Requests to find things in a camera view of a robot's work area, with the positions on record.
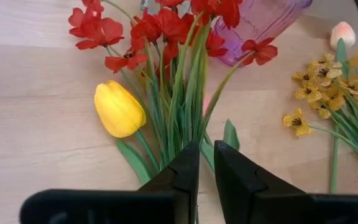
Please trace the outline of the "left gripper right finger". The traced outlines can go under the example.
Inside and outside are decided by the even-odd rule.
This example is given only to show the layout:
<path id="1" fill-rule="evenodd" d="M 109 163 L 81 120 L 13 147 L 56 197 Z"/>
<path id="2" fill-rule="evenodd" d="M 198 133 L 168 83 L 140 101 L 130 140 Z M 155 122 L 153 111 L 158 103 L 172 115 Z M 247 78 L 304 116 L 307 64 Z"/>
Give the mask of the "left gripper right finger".
<path id="1" fill-rule="evenodd" d="M 358 195 L 306 193 L 224 141 L 214 166 L 226 224 L 358 224 Z"/>

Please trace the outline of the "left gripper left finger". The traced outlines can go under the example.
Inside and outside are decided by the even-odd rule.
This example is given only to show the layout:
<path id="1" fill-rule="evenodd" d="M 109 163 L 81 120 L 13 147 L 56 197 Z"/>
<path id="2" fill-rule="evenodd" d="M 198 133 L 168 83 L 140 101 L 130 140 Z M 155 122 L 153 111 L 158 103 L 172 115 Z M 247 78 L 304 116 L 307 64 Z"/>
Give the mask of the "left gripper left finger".
<path id="1" fill-rule="evenodd" d="M 20 224 L 195 224 L 200 147 L 189 143 L 141 188 L 48 189 L 27 198 Z"/>

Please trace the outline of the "yellow artificial tulip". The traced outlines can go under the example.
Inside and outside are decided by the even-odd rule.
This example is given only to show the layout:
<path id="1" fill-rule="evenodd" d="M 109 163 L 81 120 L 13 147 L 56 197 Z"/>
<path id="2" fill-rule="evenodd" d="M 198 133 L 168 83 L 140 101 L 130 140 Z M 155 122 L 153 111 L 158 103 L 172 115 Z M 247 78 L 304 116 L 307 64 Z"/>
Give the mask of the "yellow artificial tulip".
<path id="1" fill-rule="evenodd" d="M 121 84 L 115 81 L 99 84 L 94 93 L 94 106 L 105 130 L 116 138 L 116 146 L 126 158 L 140 182 L 146 184 L 160 171 L 150 144 L 140 129 L 147 116 L 141 104 Z M 137 150 L 124 142 L 124 138 L 135 135 L 144 147 L 152 166 L 148 166 Z"/>

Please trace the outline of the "yellow artificial flower bunch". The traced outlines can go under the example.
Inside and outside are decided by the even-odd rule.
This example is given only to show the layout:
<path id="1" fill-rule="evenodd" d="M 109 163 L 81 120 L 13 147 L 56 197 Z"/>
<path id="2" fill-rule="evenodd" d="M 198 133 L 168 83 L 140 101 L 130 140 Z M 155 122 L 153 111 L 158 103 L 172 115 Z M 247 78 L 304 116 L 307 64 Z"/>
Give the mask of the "yellow artificial flower bunch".
<path id="1" fill-rule="evenodd" d="M 305 100 L 321 119 L 330 119 L 337 129 L 329 133 L 358 155 L 358 51 L 343 61 L 323 54 L 292 78 L 300 86 L 295 98 Z"/>

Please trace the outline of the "red artificial flower bunch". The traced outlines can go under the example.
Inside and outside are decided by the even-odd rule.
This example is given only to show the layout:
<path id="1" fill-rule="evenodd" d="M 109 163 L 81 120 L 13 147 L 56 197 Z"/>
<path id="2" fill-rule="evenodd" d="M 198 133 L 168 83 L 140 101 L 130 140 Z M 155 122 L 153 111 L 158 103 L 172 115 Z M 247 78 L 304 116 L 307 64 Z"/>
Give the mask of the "red artificial flower bunch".
<path id="1" fill-rule="evenodd" d="M 119 53 L 114 45 L 124 39 L 123 25 L 104 16 L 112 0 L 81 0 L 68 18 L 69 33 L 78 38 L 76 47 L 102 47 L 105 66 L 120 73 L 131 85 L 128 90 L 147 116 L 140 129 L 160 166 L 174 160 L 189 142 L 202 145 L 211 114 L 231 78 L 224 76 L 214 91 L 206 113 L 203 100 L 211 57 L 226 54 L 224 39 L 211 28 L 216 16 L 227 26 L 239 23 L 242 0 L 156 0 L 159 10 L 130 16 L 130 47 Z M 123 139 L 152 166 L 135 135 Z"/>

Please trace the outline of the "pink ribbed glass vase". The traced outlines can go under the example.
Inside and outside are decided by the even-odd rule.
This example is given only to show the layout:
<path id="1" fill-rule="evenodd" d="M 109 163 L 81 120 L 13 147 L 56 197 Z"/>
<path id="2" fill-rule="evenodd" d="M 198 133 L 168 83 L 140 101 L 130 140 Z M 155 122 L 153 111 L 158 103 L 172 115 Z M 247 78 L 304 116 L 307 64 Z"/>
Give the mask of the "pink ribbed glass vase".
<path id="1" fill-rule="evenodd" d="M 313 0 L 243 0 L 239 5 L 240 19 L 235 28 L 227 28 L 219 17 L 214 31 L 221 36 L 227 49 L 219 59 L 228 64 L 236 64 L 244 52 L 241 46 L 246 40 L 257 43 L 269 37 L 276 38 L 291 26 L 312 4 Z"/>

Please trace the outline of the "peach white artificial tulip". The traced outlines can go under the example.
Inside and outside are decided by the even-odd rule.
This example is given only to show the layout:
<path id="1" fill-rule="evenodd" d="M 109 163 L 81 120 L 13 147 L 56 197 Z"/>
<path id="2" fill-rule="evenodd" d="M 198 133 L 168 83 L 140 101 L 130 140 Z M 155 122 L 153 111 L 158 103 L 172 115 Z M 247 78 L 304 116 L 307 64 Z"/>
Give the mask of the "peach white artificial tulip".
<path id="1" fill-rule="evenodd" d="M 336 60 L 345 63 L 347 60 L 346 49 L 352 47 L 356 42 L 353 28 L 342 21 L 333 27 L 330 36 L 330 46 L 336 51 Z M 331 175 L 329 180 L 329 192 L 336 192 L 337 164 L 338 164 L 339 138 L 333 137 L 333 150 L 331 155 Z"/>

